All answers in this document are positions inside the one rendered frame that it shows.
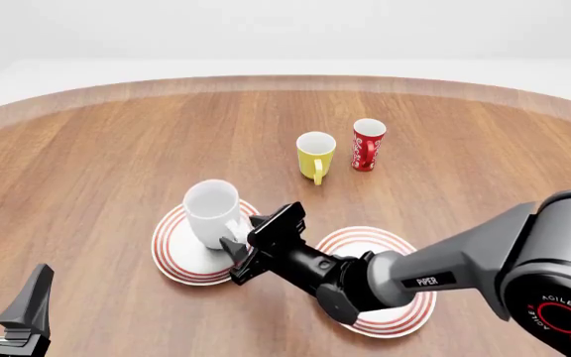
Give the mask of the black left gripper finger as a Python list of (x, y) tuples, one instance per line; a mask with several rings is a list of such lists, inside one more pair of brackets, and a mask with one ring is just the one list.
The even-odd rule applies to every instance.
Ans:
[(54, 270), (39, 264), (20, 293), (0, 314), (0, 325), (6, 335), (51, 335), (49, 303)]

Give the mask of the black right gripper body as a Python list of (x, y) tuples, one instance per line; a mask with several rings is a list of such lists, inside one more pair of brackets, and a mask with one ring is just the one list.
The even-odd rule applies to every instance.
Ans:
[(293, 273), (289, 255), (298, 246), (304, 245), (301, 232), (305, 229), (305, 211), (299, 201), (280, 207), (271, 215), (269, 222), (247, 234), (246, 246), (250, 257), (241, 266), (229, 270), (232, 282), (241, 286), (265, 272), (275, 273), (292, 284)]

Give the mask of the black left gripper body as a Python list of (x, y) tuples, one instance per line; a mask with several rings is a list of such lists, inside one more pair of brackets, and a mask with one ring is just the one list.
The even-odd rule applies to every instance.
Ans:
[(0, 337), (0, 357), (45, 357), (50, 339), (31, 329), (6, 329)]

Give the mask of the white plate with red rings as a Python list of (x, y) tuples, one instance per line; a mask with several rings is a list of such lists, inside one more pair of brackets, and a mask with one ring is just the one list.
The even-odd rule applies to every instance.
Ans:
[(151, 243), (153, 261), (169, 279), (190, 286), (219, 285), (230, 280), (233, 262), (226, 252), (208, 249), (193, 234), (180, 204), (164, 216)]
[[(355, 258), (365, 252), (394, 251), (402, 255), (415, 252), (415, 248), (398, 235), (370, 226), (341, 228), (324, 237), (316, 249), (326, 255)], [(436, 301), (436, 293), (419, 293), (408, 305), (362, 312), (356, 323), (344, 327), (372, 338), (401, 338), (416, 332), (427, 322)]]

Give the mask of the yellow and white mug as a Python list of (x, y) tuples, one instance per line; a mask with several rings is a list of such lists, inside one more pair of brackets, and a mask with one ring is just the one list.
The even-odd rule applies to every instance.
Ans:
[(295, 144), (300, 173), (315, 185), (321, 185), (335, 153), (335, 139), (327, 133), (313, 131), (301, 134)]

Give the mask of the red mug with white pattern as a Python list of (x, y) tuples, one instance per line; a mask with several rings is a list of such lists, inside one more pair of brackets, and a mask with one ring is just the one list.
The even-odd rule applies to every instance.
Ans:
[(382, 121), (362, 118), (353, 125), (351, 166), (359, 172), (370, 172), (376, 165), (376, 159), (387, 127)]

